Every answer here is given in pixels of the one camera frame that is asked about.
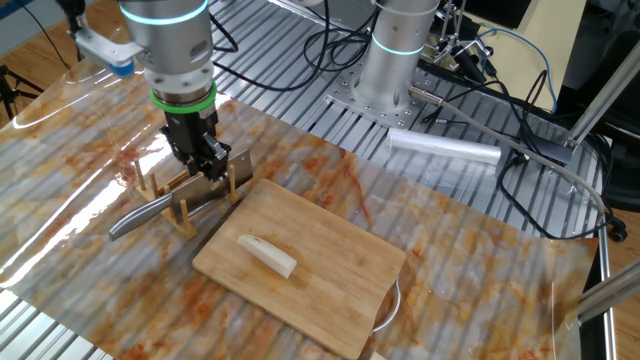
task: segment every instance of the teal light ring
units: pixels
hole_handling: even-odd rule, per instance
[[[138,16],[138,15],[132,14],[132,13],[128,12],[127,10],[125,10],[122,7],[122,5],[120,5],[120,10],[122,11],[122,14],[124,14],[124,16],[126,16],[130,20],[135,21],[135,22],[140,23],[140,24],[145,24],[145,25],[172,25],[172,24],[178,24],[178,23],[185,22],[187,20],[193,19],[194,17],[200,15],[201,12],[205,11],[207,9],[208,5],[209,5],[209,2],[207,0],[205,0],[202,3],[202,5],[200,5],[199,8],[193,10],[192,12],[184,14],[182,16],[169,18],[169,19],[153,19],[153,18],[146,18],[146,17]]]
[[[376,37],[371,34],[371,38],[373,39],[373,41],[384,51],[390,52],[394,55],[414,55],[417,54],[419,52],[422,51],[422,49],[424,49],[424,45],[422,45],[422,47],[420,47],[420,49],[418,50],[414,50],[414,51],[398,51],[398,50],[393,50],[393,49],[389,49],[388,47],[380,44],[380,42],[378,41],[378,39],[376,39]]]

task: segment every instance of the wooden knife stand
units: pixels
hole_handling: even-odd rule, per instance
[[[185,170],[158,187],[156,174],[149,172],[150,184],[147,184],[144,176],[142,175],[140,161],[138,159],[134,159],[133,163],[136,168],[136,177],[138,178],[138,186],[136,186],[136,190],[146,201],[153,201],[160,196],[172,192],[189,179],[189,173]],[[240,200],[240,195],[236,191],[235,167],[233,165],[229,165],[227,171],[229,172],[229,184],[231,187],[231,191],[229,195],[227,195],[227,200],[231,205],[235,205]],[[191,239],[198,233],[198,230],[191,224],[191,221],[195,219],[199,213],[189,217],[189,209],[187,208],[187,202],[185,200],[180,200],[180,209],[182,212],[182,218],[184,219],[180,224],[178,224],[175,214],[171,208],[163,210],[161,214],[165,219],[167,219],[171,226],[178,230],[178,232],[184,235],[187,239]]]

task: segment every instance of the white food piece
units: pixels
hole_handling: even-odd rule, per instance
[[[289,278],[293,269],[298,265],[298,262],[287,253],[257,236],[240,235],[238,244],[285,279]]]

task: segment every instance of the transparent plastic cover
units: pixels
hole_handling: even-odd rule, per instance
[[[406,251],[398,316],[361,358],[580,358],[576,307],[597,240],[528,235],[228,96],[216,103],[219,139],[251,151],[256,180]],[[109,241],[144,203],[134,159],[159,184],[183,169],[164,122],[139,73],[83,62],[2,129],[0,286],[121,359],[335,358],[193,270],[228,202],[201,213],[190,240],[158,216]]]

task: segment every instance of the wooden cutting board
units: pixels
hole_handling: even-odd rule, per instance
[[[237,243],[263,238],[298,262],[289,279]],[[360,355],[406,255],[304,198],[260,180],[193,266],[338,355]]]

